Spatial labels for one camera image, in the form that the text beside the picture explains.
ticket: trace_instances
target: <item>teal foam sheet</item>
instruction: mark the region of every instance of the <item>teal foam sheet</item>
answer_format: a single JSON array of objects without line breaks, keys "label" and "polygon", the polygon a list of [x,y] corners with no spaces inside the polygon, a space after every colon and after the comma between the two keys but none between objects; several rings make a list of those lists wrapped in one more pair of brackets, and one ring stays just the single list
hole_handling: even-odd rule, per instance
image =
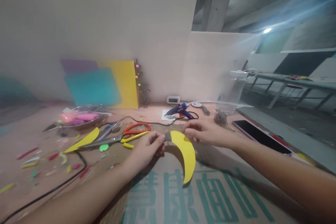
[{"label": "teal foam sheet", "polygon": [[64,80],[76,106],[86,104],[110,106],[121,102],[118,86],[110,68],[67,75]]}]

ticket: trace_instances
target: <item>hot glue gun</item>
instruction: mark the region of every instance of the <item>hot glue gun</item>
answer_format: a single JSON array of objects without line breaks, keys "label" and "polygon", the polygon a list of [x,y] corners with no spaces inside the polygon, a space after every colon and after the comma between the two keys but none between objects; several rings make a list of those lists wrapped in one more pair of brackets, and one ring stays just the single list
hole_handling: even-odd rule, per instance
[{"label": "hot glue gun", "polygon": [[172,116],[176,113],[185,115],[189,120],[191,119],[195,119],[188,111],[187,111],[187,105],[185,103],[179,104],[176,107],[172,108],[171,110],[169,110],[165,116]]}]

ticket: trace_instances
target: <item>metal table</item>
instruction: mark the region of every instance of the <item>metal table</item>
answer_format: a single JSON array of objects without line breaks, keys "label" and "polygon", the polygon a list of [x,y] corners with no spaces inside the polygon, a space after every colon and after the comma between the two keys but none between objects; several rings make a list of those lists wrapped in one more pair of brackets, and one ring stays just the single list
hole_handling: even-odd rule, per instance
[{"label": "metal table", "polygon": [[268,105],[267,108],[271,109],[273,107],[273,105],[276,103],[276,101],[278,100],[278,98],[280,97],[280,95],[282,94],[282,92],[284,91],[285,87],[288,84],[293,84],[296,86],[301,86],[304,88],[307,88],[307,90],[302,94],[302,96],[298,99],[298,101],[296,102],[296,104],[294,105],[293,109],[296,109],[299,105],[299,103],[306,98],[306,96],[309,94],[309,92],[313,89],[317,89],[317,90],[321,90],[321,91],[325,91],[328,92],[329,94],[324,97],[324,98],[316,98],[316,99],[322,99],[322,101],[315,107],[315,109],[319,109],[324,103],[326,103],[334,94],[336,94],[336,83],[325,83],[325,82],[313,82],[310,80],[291,80],[288,79],[288,75],[279,75],[279,74],[275,74],[275,73],[258,73],[257,75],[254,73],[249,73],[249,76],[255,76],[255,80],[251,85],[250,91],[253,89],[254,85],[257,82],[257,79],[266,79],[266,80],[270,80],[271,83],[268,85],[265,93],[268,92],[269,88],[271,87],[271,85],[273,84],[273,82],[282,82],[283,85],[282,87],[279,89],[279,91],[277,92],[277,94],[275,95],[275,97],[273,98],[272,102]]}]

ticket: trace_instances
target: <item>red scissors handle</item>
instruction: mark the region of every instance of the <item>red scissors handle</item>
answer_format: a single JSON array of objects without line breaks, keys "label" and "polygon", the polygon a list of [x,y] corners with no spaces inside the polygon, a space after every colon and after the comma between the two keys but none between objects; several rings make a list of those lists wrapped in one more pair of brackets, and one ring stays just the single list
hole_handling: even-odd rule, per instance
[{"label": "red scissors handle", "polygon": [[[145,129],[145,130],[140,130],[140,131],[129,131],[130,129],[136,127],[136,126],[139,126],[139,125],[145,125],[148,127],[148,129]],[[146,122],[137,122],[131,126],[129,126],[127,129],[124,130],[124,135],[135,135],[135,134],[140,134],[142,132],[145,132],[145,131],[150,131],[152,129],[152,127],[146,123]]]}]

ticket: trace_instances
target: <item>hand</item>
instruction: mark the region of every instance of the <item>hand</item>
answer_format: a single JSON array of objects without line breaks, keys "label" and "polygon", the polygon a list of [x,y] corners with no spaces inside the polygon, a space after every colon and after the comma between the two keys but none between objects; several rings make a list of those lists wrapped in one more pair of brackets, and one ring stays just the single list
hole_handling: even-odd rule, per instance
[{"label": "hand", "polygon": [[165,138],[165,135],[157,131],[142,136],[125,160],[128,169],[133,170],[136,174],[149,164],[154,155],[161,155],[165,151],[163,143]]},{"label": "hand", "polygon": [[215,123],[202,120],[190,120],[182,128],[182,132],[195,142],[232,149],[240,137],[234,132],[224,129]]}]

